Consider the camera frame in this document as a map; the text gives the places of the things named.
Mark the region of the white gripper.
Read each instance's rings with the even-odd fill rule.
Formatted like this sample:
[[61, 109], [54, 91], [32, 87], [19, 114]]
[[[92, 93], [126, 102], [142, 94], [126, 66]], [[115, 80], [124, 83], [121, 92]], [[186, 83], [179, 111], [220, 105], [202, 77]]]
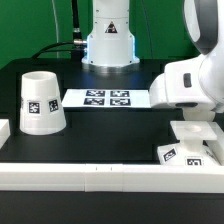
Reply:
[[149, 88], [152, 108], [179, 108], [186, 121], [213, 121], [224, 103], [209, 96], [199, 81], [205, 56], [168, 63]]

